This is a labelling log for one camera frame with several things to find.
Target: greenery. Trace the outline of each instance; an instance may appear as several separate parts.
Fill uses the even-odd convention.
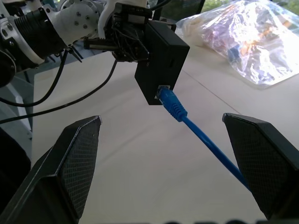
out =
[[[299,15],[299,0],[273,0],[280,6]],[[149,0],[149,5],[153,6],[157,0]],[[197,13],[200,0],[172,0],[162,11],[162,16],[175,21],[189,17]],[[230,0],[205,0],[201,12],[210,11],[214,8],[229,3]]]
[[[210,11],[214,8],[220,7],[229,2],[230,2],[229,0],[206,0],[201,12],[203,13],[203,12]]]
[[[287,0],[287,1],[274,0],[274,2],[278,3],[280,6],[286,8],[292,13],[299,15],[299,0]]]

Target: black wire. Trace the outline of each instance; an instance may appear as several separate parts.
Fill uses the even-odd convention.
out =
[[[157,9],[160,9],[160,8],[166,6],[169,2],[171,2],[171,0],[164,0],[164,1],[161,2],[160,4],[155,5],[155,6],[153,6],[152,8],[150,8],[150,10],[151,10],[151,11],[155,11],[155,10],[157,10]]]
[[[128,35],[124,34],[124,33],[121,32],[119,29],[114,29],[114,30],[116,30],[116,31],[119,32],[121,35],[123,35],[123,36],[125,36],[125,37],[127,37],[127,38],[129,38],[129,39],[131,39],[131,40],[133,40],[133,41],[137,41],[136,38],[133,38],[133,37],[131,37],[131,36],[128,36]]]
[[[52,56],[48,56],[49,59],[51,59],[54,63],[56,63],[55,59]]]
[[[74,100],[74,101],[72,101],[72,102],[70,102],[68,104],[64,104],[62,106],[54,107],[54,108],[49,109],[49,110],[45,110],[45,111],[41,111],[41,112],[37,112],[37,113],[32,113],[32,114],[28,114],[28,115],[24,115],[24,116],[19,116],[19,117],[14,117],[14,118],[8,118],[8,119],[0,120],[0,125],[4,124],[4,123],[7,123],[7,122],[15,121],[15,120],[21,120],[21,119],[25,119],[25,118],[31,118],[31,117],[43,115],[43,114],[46,114],[46,113],[51,113],[51,112],[54,112],[54,111],[58,111],[60,109],[66,108],[66,107],[71,106],[71,105],[74,105],[74,104],[76,104],[76,103],[78,103],[78,102],[86,99],[87,97],[91,96],[92,94],[94,94],[96,91],[100,90],[104,85],[107,84],[107,82],[110,80],[111,76],[113,75],[113,72],[115,70],[116,64],[117,64],[117,61],[115,60],[113,66],[112,66],[112,69],[110,71],[110,74],[108,75],[108,77],[106,78],[106,80],[101,85],[99,85],[97,88],[95,88],[94,90],[92,90],[88,94],[84,95],[83,97],[81,97],[79,99],[76,99],[76,100]]]
[[[62,70],[64,69],[64,64],[65,64],[65,60],[66,60],[67,54],[68,54],[68,51],[66,50],[64,52],[63,57],[62,57],[62,61],[61,61],[60,66],[59,66],[59,70],[58,70],[57,75],[56,75],[56,77],[55,77],[55,79],[53,81],[53,84],[49,88],[49,91],[46,93],[46,95],[44,95],[43,98],[41,98],[40,100],[38,100],[36,102],[30,103],[30,104],[18,104],[18,103],[11,102],[11,101],[3,99],[3,98],[0,98],[0,102],[8,104],[8,105],[11,105],[11,106],[17,106],[17,107],[32,107],[32,106],[36,106],[36,105],[39,105],[42,102],[44,102],[47,98],[49,98],[49,96],[51,95],[51,93],[55,89],[55,87],[56,87],[56,85],[57,85],[57,83],[59,81],[59,78],[61,77]]]
[[[74,50],[74,52],[76,52],[76,54],[77,54],[81,59],[84,59],[84,58],[82,57],[82,55],[79,53],[79,51],[78,51],[74,46],[72,46],[71,48]]]
[[[29,80],[29,77],[28,77],[28,73],[26,71],[24,71],[24,76],[25,76],[25,79],[28,83],[30,83],[30,80]]]

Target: screw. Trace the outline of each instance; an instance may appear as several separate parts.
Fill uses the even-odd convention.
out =
[[[4,36],[8,36],[7,32],[4,29],[2,30],[2,33]]]
[[[12,31],[12,30],[14,29],[13,26],[12,26],[10,23],[7,24],[7,28],[8,28],[10,31]]]

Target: black cable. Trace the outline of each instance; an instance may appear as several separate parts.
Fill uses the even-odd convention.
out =
[[[158,0],[157,5],[162,3],[164,0]],[[161,18],[161,14],[162,14],[162,8],[159,8],[157,10],[155,10],[155,13],[153,15],[153,20],[157,20],[159,21]]]
[[[30,83],[29,76],[28,76],[28,73],[26,71],[24,71],[24,76],[25,76],[26,81],[28,83]]]
[[[160,9],[164,6],[166,6],[169,2],[171,2],[171,0],[164,0],[163,2],[161,2],[160,4],[157,4],[155,6],[153,6],[152,8],[150,8],[151,11],[155,11],[157,9]]]
[[[49,110],[45,110],[45,111],[41,111],[41,112],[37,112],[37,113],[32,113],[32,114],[28,114],[28,115],[24,115],[24,116],[19,116],[19,117],[14,117],[14,118],[8,118],[8,119],[0,120],[0,125],[4,124],[4,123],[7,123],[7,122],[15,121],[15,120],[21,120],[21,119],[25,119],[25,118],[31,118],[31,117],[43,115],[43,114],[46,114],[46,113],[51,113],[51,112],[54,112],[54,111],[58,111],[60,109],[66,108],[66,107],[71,106],[71,105],[74,105],[74,104],[76,104],[76,103],[78,103],[78,102],[86,99],[87,97],[91,96],[92,94],[94,94],[96,91],[100,90],[104,85],[107,84],[107,82],[110,80],[111,76],[113,75],[113,72],[115,70],[116,64],[117,64],[117,61],[115,60],[113,66],[112,66],[112,69],[110,71],[110,74],[106,78],[106,80],[101,85],[99,85],[97,88],[95,88],[94,90],[92,90],[91,92],[89,92],[88,94],[86,94],[85,96],[83,96],[83,97],[81,97],[79,99],[76,99],[76,100],[74,100],[74,101],[72,101],[72,102],[70,102],[68,104],[64,104],[62,106],[54,107],[54,108],[49,109]]]
[[[50,87],[49,91],[46,93],[46,95],[44,95],[43,98],[41,98],[40,100],[38,100],[36,102],[30,103],[30,104],[18,104],[18,103],[11,102],[11,101],[3,99],[3,98],[0,98],[0,102],[8,104],[8,105],[11,105],[11,106],[17,106],[17,107],[32,107],[32,106],[36,106],[36,105],[39,105],[42,102],[44,102],[47,98],[49,98],[49,96],[51,95],[51,93],[53,92],[53,90],[55,89],[55,87],[56,87],[56,85],[57,85],[57,83],[59,81],[59,78],[60,78],[60,76],[62,74],[62,70],[64,69],[64,64],[65,64],[65,60],[66,60],[67,54],[68,54],[68,51],[66,50],[64,52],[63,57],[62,57],[62,61],[61,61],[60,66],[59,66],[59,70],[58,70],[57,75],[56,75],[56,77],[55,77],[55,79],[53,81],[53,84]]]
[[[52,56],[48,56],[49,59],[51,59],[54,63],[56,63],[55,59]]]
[[[84,58],[82,57],[82,55],[79,53],[79,51],[78,51],[74,46],[72,46],[71,48],[74,50],[74,52],[76,52],[76,54],[77,54],[81,59],[84,59]]]

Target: black box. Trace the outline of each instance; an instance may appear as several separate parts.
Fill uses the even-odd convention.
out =
[[[145,27],[144,44],[150,52],[149,61],[139,62],[135,79],[149,105],[160,105],[158,87],[173,90],[190,47],[166,23],[149,21]]]

